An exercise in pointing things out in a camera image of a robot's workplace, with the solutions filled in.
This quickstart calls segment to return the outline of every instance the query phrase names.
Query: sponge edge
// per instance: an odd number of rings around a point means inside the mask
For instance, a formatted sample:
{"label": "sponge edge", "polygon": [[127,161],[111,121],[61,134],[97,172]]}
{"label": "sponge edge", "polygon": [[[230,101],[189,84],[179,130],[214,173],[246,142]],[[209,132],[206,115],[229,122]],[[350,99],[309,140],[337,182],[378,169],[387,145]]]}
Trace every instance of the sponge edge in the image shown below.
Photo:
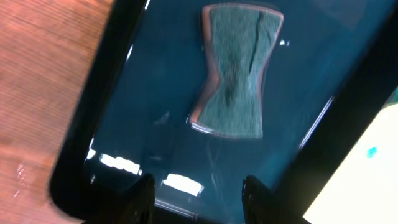
{"label": "sponge edge", "polygon": [[203,8],[208,80],[192,128],[227,138],[261,138],[261,83],[283,22],[272,9],[245,4]]}

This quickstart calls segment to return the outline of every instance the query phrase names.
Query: water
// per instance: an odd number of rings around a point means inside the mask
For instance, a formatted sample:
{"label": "water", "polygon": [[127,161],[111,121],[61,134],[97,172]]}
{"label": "water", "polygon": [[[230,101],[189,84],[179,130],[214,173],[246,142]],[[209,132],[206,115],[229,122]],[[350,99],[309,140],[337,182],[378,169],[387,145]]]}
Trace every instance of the water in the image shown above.
{"label": "water", "polygon": [[[186,124],[207,76],[201,9],[219,1],[151,0],[95,134],[91,160],[98,169],[87,172],[116,190],[129,187],[139,172],[151,173],[159,206],[242,223],[245,176],[275,186],[393,2],[258,2],[273,5],[285,18],[264,76],[263,138],[230,140]],[[169,174],[179,176],[168,179]]]}

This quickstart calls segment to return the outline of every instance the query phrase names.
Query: sponge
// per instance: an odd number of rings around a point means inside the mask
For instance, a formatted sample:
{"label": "sponge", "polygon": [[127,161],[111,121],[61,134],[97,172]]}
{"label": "sponge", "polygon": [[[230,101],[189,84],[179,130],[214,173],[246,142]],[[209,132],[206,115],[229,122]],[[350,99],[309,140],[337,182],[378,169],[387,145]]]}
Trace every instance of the sponge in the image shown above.
{"label": "sponge", "polygon": [[190,116],[192,128],[226,138],[261,138],[261,83],[283,15],[247,4],[202,12],[208,79]]}

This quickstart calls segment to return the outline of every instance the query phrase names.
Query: blue water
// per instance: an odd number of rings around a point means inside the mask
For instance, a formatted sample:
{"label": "blue water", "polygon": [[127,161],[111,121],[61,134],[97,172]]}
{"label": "blue water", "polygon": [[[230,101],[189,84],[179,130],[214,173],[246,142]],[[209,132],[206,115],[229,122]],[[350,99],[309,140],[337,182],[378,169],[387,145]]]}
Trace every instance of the blue water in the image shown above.
{"label": "blue water", "polygon": [[[242,223],[245,176],[275,186],[393,2],[267,1],[285,21],[265,76],[264,137],[229,140],[186,124],[207,76],[201,9],[219,1],[151,0],[92,148],[153,174],[158,200],[199,217]],[[289,46],[280,45],[282,39]],[[204,189],[194,196],[161,184],[168,174],[188,177]],[[137,177],[105,184],[123,189]]]}

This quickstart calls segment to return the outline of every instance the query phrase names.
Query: wooden table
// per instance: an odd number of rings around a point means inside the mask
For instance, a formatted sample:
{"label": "wooden table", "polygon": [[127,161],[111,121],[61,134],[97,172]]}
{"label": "wooden table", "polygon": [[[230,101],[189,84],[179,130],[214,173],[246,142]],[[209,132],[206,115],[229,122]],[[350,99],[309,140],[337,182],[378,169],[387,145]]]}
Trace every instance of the wooden table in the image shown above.
{"label": "wooden table", "polygon": [[81,223],[47,185],[111,5],[0,1],[0,223]]}

